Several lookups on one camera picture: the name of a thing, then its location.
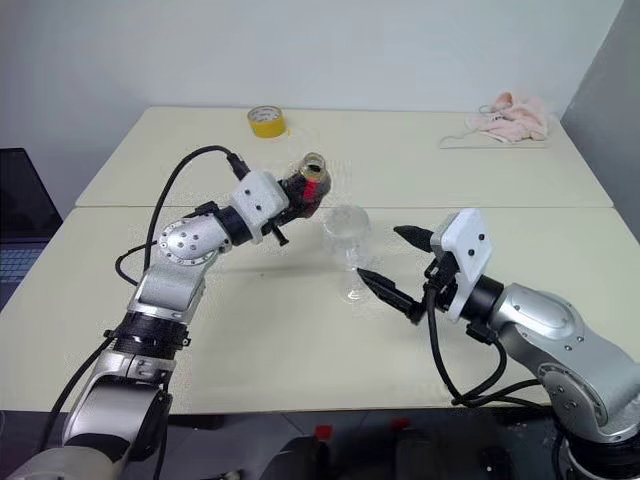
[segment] clear glass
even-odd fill
[[[340,296],[348,302],[369,296],[356,268],[370,263],[371,223],[367,212],[356,205],[332,208],[324,221],[324,244],[333,261],[342,270]]]

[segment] white wall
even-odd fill
[[[0,146],[66,214],[148,105],[474,110],[516,89],[561,114],[620,5],[0,0]]]

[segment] gray floor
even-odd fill
[[[207,431],[171,427],[163,479],[197,480],[243,469],[258,479],[271,458],[290,439],[311,435],[316,425],[331,425],[332,458],[338,463],[380,460],[389,454],[393,426],[408,422],[435,438],[450,479],[488,479],[479,452],[502,446],[511,455],[518,479],[553,478],[550,451],[555,430],[549,419],[511,419],[511,409],[403,410],[230,415],[224,426]],[[45,415],[5,412],[0,424],[0,478],[33,452]],[[60,435],[60,423],[54,439]],[[155,456],[127,467],[123,478],[151,478]]]

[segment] robotic arm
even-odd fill
[[[492,247],[478,210],[450,216],[435,232],[394,230],[435,254],[425,272],[425,297],[417,302],[391,280],[360,270],[369,288],[414,324],[432,298],[431,307],[450,320],[468,320],[472,338],[500,342],[548,392],[581,478],[640,478],[640,365],[591,331],[566,300],[483,275]]]
[[[117,478],[128,461],[152,455],[166,426],[172,396],[168,384],[176,351],[188,346],[187,327],[205,289],[205,273],[220,255],[309,218],[331,188],[324,159],[305,156],[289,178],[251,172],[233,155],[240,183],[230,204],[209,202],[164,228],[151,265],[127,307],[122,323],[107,331],[108,344],[67,417],[63,447],[46,450],[13,473],[12,479]]]

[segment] yellow tape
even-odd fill
[[[282,110],[271,105],[252,108],[247,114],[251,130],[260,138],[273,138],[282,135],[287,125]]]

